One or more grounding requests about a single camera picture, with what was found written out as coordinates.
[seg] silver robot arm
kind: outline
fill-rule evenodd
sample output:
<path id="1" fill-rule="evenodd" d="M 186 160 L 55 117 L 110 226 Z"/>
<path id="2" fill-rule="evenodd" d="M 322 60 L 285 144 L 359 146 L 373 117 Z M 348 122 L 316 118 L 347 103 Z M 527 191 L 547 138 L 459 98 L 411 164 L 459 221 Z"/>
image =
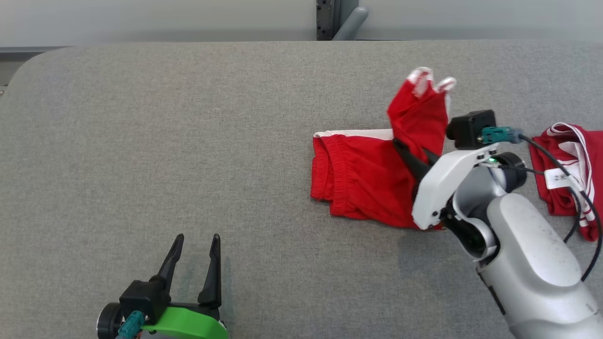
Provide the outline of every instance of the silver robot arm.
<path id="1" fill-rule="evenodd" d="M 415 223 L 442 223 L 456 235 L 517 339 L 603 339 L 603 312 L 576 257 L 528 199 L 511 193 L 526 180 L 519 157 L 482 144 L 422 168 L 394 145 L 419 181 Z"/>

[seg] folded red clothing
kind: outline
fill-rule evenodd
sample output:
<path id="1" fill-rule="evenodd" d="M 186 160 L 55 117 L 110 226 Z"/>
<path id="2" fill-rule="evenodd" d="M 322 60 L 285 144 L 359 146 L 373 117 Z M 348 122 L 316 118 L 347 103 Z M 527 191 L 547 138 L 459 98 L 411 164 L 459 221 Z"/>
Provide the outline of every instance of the folded red clothing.
<path id="1" fill-rule="evenodd" d="M 571 175 L 584 187 L 584 192 L 595 205 L 597 211 L 603 211 L 603 131 L 587 131 L 578 125 L 558 122 L 547 128 L 534 141 L 550 152 Z M 544 171 L 556 168 L 555 164 L 537 148 L 530 146 L 532 164 L 535 170 Z M 536 176 L 538 194 L 546 201 L 551 215 L 576 215 L 576 204 L 567 189 L 548 189 L 543 176 Z M 582 207 L 580 234 L 588 241 L 595 241 L 599 235 L 595 215 L 587 202 L 578 195 Z"/>
<path id="2" fill-rule="evenodd" d="M 388 109 L 392 129 L 314 134 L 311 197 L 329 201 L 332 215 L 418 228 L 411 215 L 415 180 L 391 140 L 400 139 L 424 161 L 424 148 L 441 155 L 447 91 L 455 80 L 432 82 L 429 68 L 408 76 Z"/>

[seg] clothing tag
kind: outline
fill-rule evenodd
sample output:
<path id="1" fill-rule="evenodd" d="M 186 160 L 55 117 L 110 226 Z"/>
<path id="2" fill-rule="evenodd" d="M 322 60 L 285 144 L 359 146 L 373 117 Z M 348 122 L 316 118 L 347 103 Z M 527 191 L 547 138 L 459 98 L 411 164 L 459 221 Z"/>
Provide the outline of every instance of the clothing tag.
<path id="1" fill-rule="evenodd" d="M 551 168 L 545 171 L 546 187 L 555 189 L 571 186 L 575 192 L 583 191 L 584 188 L 573 176 L 566 176 L 561 168 Z"/>

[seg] red garment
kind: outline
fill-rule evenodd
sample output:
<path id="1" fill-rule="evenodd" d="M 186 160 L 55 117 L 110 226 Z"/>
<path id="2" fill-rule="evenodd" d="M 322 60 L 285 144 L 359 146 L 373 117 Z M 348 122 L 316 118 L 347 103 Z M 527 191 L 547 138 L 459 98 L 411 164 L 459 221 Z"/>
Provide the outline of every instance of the red garment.
<path id="1" fill-rule="evenodd" d="M 415 180 L 391 140 L 395 135 L 425 162 L 423 147 L 441 155 L 446 94 L 455 80 L 446 78 L 436 87 L 432 82 L 429 68 L 408 76 L 388 109 L 391 130 L 314 134 L 311 197 L 329 201 L 332 215 L 418 228 L 411 215 Z"/>
<path id="2" fill-rule="evenodd" d="M 547 128 L 534 141 L 543 146 L 573 175 L 584 187 L 584 192 L 599 213 L 603 211 L 603 131 L 587 131 L 578 125 L 558 122 Z M 532 164 L 537 171 L 556 168 L 555 164 L 537 148 L 530 146 Z M 536 176 L 536 186 L 540 197 L 547 202 L 551 215 L 576 215 L 576 204 L 572 194 L 564 188 L 546 187 L 544 176 Z M 595 195 L 595 189 L 602 191 Z M 595 215 L 587 202 L 578 194 L 582 207 L 580 234 L 588 241 L 595 241 L 599 235 Z"/>

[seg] white label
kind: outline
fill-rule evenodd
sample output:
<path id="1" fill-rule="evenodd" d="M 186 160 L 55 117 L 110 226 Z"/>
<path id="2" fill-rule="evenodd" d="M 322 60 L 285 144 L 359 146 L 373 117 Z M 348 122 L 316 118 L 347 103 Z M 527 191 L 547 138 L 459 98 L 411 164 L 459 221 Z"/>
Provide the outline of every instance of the white label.
<path id="1" fill-rule="evenodd" d="M 561 168 L 552 168 L 545 171 L 546 187 L 555 189 L 572 186 L 572 182 L 567 178 Z"/>

